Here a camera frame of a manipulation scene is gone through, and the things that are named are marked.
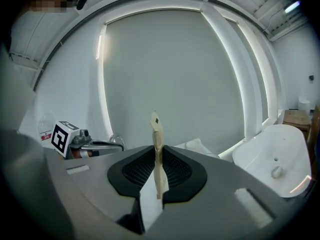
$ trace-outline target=white cloth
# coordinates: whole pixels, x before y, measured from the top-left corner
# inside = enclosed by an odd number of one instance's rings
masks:
[[[180,148],[180,149],[185,149],[185,150],[190,150],[193,152],[197,152],[209,157],[213,157],[213,158],[220,158],[218,155],[213,154],[209,149],[207,149],[201,142],[201,140],[199,138],[195,138],[193,140],[190,140],[188,142],[179,144],[179,145],[175,145],[176,148]]]

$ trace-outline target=white sink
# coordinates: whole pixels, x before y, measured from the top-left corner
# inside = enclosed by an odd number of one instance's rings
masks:
[[[284,198],[301,194],[312,179],[304,135],[293,126],[269,126],[236,148],[232,157],[237,166]]]

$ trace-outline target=white bottle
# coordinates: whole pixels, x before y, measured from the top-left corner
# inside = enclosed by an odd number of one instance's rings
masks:
[[[44,148],[49,148],[51,143],[52,130],[54,127],[54,117],[51,113],[46,113],[38,123],[38,132],[41,145]]]

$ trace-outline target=ceiling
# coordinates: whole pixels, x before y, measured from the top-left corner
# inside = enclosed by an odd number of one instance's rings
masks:
[[[11,48],[13,62],[22,78],[34,88],[38,76],[52,51],[62,30],[81,18],[83,11],[89,11],[103,0],[88,0],[81,11],[70,9],[64,13],[28,11],[12,26]],[[307,22],[307,18],[296,9],[286,14],[284,7],[294,0],[228,0],[229,5],[240,8],[251,21],[259,25],[269,40],[274,41],[289,31]]]

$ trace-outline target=white box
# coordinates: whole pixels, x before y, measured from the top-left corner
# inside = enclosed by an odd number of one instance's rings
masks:
[[[51,145],[65,158],[68,145],[77,135],[80,135],[80,128],[67,121],[56,121],[52,130]]]

